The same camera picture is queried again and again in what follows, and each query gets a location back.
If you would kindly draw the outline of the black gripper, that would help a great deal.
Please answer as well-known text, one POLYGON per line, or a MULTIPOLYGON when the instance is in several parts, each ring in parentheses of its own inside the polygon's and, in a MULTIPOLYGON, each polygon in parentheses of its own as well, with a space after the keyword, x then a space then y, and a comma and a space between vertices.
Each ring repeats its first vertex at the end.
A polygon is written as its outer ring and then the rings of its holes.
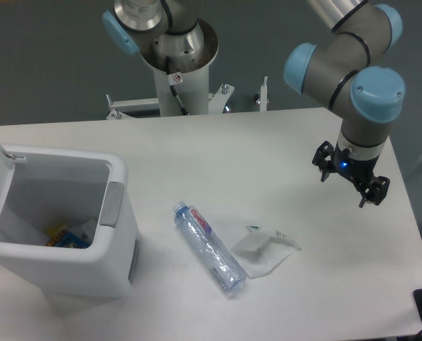
POLYGON ((334 149, 329 141, 324 141, 317 148, 312 164, 321 172, 321 182, 336 172, 356 182, 357 191, 362 196, 359 207, 364 207, 365 203, 380 205, 389 190, 390 180, 387 177, 373 176, 378 158, 379 152, 375 148, 337 144, 334 149))

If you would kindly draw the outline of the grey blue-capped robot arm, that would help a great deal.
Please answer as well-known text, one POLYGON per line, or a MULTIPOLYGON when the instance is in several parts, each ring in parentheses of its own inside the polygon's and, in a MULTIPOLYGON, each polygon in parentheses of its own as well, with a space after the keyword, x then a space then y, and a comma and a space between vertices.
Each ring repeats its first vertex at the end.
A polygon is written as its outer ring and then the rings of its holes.
MULTIPOLYGON (((374 174, 406 92, 402 77, 374 61, 400 38, 403 23, 390 6, 368 1, 312 1, 334 35, 324 48, 310 43, 289 55, 287 85, 342 120, 336 144, 322 143, 313 165, 322 179, 337 173, 354 185, 362 203, 380 204, 390 181, 374 174)), ((109 37, 125 53, 140 53, 152 69, 160 113, 220 113, 209 93, 209 67, 219 43, 198 16, 196 1, 114 1, 102 14, 109 37)))

